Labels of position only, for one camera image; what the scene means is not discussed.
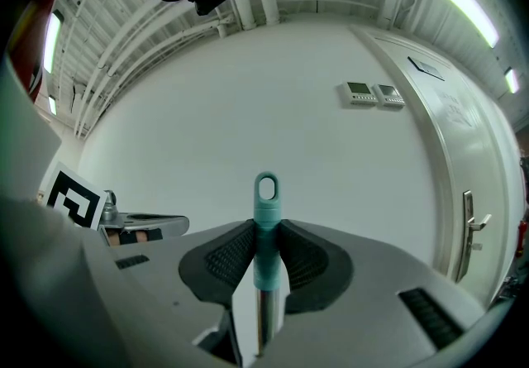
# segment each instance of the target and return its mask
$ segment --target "door frame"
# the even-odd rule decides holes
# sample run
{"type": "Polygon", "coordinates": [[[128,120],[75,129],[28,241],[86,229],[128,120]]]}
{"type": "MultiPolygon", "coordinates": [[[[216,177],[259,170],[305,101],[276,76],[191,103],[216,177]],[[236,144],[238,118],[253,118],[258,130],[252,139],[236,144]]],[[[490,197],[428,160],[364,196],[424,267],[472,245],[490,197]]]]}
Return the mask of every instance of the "door frame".
{"type": "MultiPolygon", "coordinates": [[[[468,75],[472,81],[476,84],[471,73],[467,69],[461,67],[456,61],[452,62],[451,58],[448,57],[441,50],[433,50],[431,44],[422,43],[418,38],[407,38],[400,36],[394,31],[383,31],[372,26],[358,26],[351,25],[350,29],[353,33],[361,40],[366,47],[373,53],[373,55],[380,61],[381,65],[388,71],[388,74],[398,82],[399,91],[402,91],[407,104],[412,109],[414,117],[418,121],[419,130],[421,131],[425,144],[427,146],[427,154],[431,158],[432,172],[440,180],[436,182],[436,195],[438,203],[438,214],[437,220],[437,237],[438,243],[436,247],[436,254],[434,255],[433,267],[444,275],[449,276],[455,281],[457,276],[457,270],[451,270],[450,268],[450,256],[454,252],[459,252],[459,258],[461,258],[461,249],[455,249],[452,240],[454,239],[455,226],[461,224],[463,227],[463,213],[458,213],[455,210],[461,199],[462,195],[459,196],[455,189],[455,179],[453,175],[452,164],[448,151],[446,149],[445,138],[442,135],[441,129],[434,117],[431,116],[431,112],[426,106],[426,103],[422,101],[417,91],[414,88],[414,82],[409,78],[407,73],[402,72],[393,59],[385,52],[385,50],[379,45],[378,41],[387,41],[396,45],[407,47],[410,50],[415,50],[434,61],[446,66],[449,69],[455,70],[459,78],[462,80],[462,84],[465,85],[467,91],[472,93],[472,89],[465,79],[464,75],[468,75]]],[[[505,173],[505,167],[503,166],[503,158],[499,149],[498,139],[494,135],[494,131],[488,115],[485,113],[483,105],[480,101],[476,102],[476,109],[484,121],[485,129],[491,139],[493,145],[494,156],[499,162],[501,184],[503,188],[503,219],[498,220],[501,225],[507,226],[509,222],[509,205],[508,205],[508,184],[505,173]]],[[[507,234],[502,234],[502,242],[500,244],[500,259],[504,260],[505,252],[507,251],[507,234]]],[[[488,303],[490,303],[499,287],[501,287],[501,281],[503,280],[503,263],[500,262],[494,273],[494,283],[497,285],[494,289],[488,292],[488,303]]]]}
{"type": "Polygon", "coordinates": [[[415,89],[412,79],[397,66],[377,41],[387,41],[426,53],[433,60],[448,68],[451,67],[451,63],[448,60],[443,60],[439,55],[424,49],[422,46],[407,41],[389,31],[358,25],[350,25],[350,30],[368,48],[395,81],[399,92],[402,93],[406,104],[412,109],[412,114],[417,121],[419,132],[424,140],[428,158],[431,162],[431,170],[436,180],[437,213],[432,214],[431,219],[436,225],[436,251],[432,266],[441,274],[448,275],[453,250],[454,225],[457,223],[462,224],[463,214],[455,213],[455,180],[446,142],[439,124],[432,116],[422,96],[415,89]]]}

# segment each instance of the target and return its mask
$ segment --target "metal pole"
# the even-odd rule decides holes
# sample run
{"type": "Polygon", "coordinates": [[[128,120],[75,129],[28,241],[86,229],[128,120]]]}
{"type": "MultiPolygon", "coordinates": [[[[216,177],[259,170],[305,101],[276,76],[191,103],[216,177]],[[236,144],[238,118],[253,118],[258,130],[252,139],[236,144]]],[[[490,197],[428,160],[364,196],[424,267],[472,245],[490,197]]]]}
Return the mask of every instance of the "metal pole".
{"type": "Polygon", "coordinates": [[[256,290],[257,293],[257,344],[259,355],[278,331],[279,290],[256,290]]]}

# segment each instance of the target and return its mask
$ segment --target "ceiling light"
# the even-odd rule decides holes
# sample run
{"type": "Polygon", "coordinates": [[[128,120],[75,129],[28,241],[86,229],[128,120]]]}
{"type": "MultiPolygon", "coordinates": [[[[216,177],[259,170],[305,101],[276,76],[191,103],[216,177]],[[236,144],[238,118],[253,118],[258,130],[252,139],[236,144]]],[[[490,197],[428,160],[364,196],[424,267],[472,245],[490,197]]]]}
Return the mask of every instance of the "ceiling light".
{"type": "Polygon", "coordinates": [[[50,111],[52,114],[57,115],[57,107],[55,106],[55,98],[48,96],[48,102],[50,103],[50,111]]]}
{"type": "Polygon", "coordinates": [[[509,69],[505,73],[505,79],[507,80],[507,84],[509,85],[509,90],[511,93],[516,93],[520,86],[518,86],[518,81],[516,80],[516,75],[514,74],[514,69],[509,67],[509,69]]]}
{"type": "Polygon", "coordinates": [[[60,12],[54,11],[50,15],[48,21],[48,28],[46,30],[46,42],[44,45],[44,69],[51,74],[53,68],[53,55],[55,53],[55,45],[57,38],[59,37],[60,23],[64,18],[60,15],[60,12]]]}
{"type": "Polygon", "coordinates": [[[493,23],[476,0],[451,0],[476,26],[490,47],[498,43],[499,35],[493,23]]]}

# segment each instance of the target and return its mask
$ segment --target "gray surface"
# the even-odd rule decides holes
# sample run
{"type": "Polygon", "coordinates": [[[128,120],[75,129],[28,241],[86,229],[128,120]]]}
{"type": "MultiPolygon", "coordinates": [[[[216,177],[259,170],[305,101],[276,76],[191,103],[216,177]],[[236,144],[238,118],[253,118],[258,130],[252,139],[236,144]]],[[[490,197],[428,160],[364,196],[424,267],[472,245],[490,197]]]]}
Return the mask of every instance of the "gray surface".
{"type": "Polygon", "coordinates": [[[463,290],[397,247],[305,222],[351,255],[351,286],[327,309],[286,315],[262,366],[410,366],[436,348],[397,294],[421,287],[464,329],[484,314],[463,290]]]}
{"type": "MultiPolygon", "coordinates": [[[[192,344],[220,322],[224,309],[198,301],[180,280],[178,264],[186,251],[240,222],[109,248],[97,232],[74,227],[35,203],[0,199],[0,215],[0,246],[26,301],[50,333],[83,360],[94,366],[231,366],[192,344]],[[7,234],[6,226],[16,227],[7,234]],[[115,260],[138,254],[150,261],[117,268],[115,260]]],[[[416,287],[424,288],[463,329],[484,313],[464,291],[394,246],[295,224],[348,251],[354,277],[327,309],[286,316],[257,368],[399,367],[426,360],[436,350],[397,296],[416,287]]],[[[479,331],[473,330],[474,348],[483,340],[479,331]]],[[[436,354],[438,366],[455,361],[457,351],[448,359],[445,355],[458,343],[436,354]]]]}
{"type": "Polygon", "coordinates": [[[122,271],[122,275],[138,289],[178,318],[178,330],[183,338],[192,342],[204,330],[216,327],[221,321],[224,308],[214,303],[199,301],[179,275],[179,263],[183,255],[206,241],[239,227],[243,222],[233,222],[205,232],[183,237],[135,243],[111,248],[114,260],[134,255],[145,255],[150,261],[122,271]]]}
{"type": "Polygon", "coordinates": [[[35,199],[60,139],[39,116],[8,58],[0,63],[0,195],[35,199]]]}

